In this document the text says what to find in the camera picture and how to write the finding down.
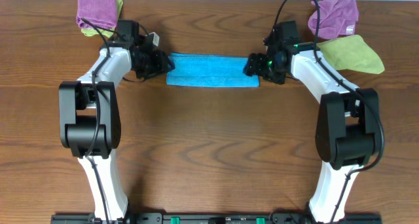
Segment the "blue microfibre cloth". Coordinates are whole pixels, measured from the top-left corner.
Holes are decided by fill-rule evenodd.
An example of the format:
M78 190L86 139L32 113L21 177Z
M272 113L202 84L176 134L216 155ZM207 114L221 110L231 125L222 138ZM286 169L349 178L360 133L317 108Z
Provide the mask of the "blue microfibre cloth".
M204 88L253 88L259 78L243 70L247 59L236 56L172 53L175 69L167 73L166 84Z

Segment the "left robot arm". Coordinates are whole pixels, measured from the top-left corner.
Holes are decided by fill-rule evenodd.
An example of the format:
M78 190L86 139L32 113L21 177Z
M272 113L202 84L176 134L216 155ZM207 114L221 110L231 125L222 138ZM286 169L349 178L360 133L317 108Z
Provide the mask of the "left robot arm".
M130 71L145 81L173 69L168 55L153 46L111 45L101 48L83 76L59 86L60 141L87 176L95 205L89 223L122 223L128 210L116 153L122 132L118 85Z

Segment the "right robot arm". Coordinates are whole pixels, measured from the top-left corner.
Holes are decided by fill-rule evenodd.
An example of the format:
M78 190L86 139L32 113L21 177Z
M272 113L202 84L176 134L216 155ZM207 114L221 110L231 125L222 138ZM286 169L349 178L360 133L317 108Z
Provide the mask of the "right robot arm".
M312 223L346 221L344 207L357 175L382 154L383 128L378 94L347 81L313 43L282 45L266 54L250 54L244 67L276 84L299 80L319 103L315 144L322 161L318 184L308 202Z

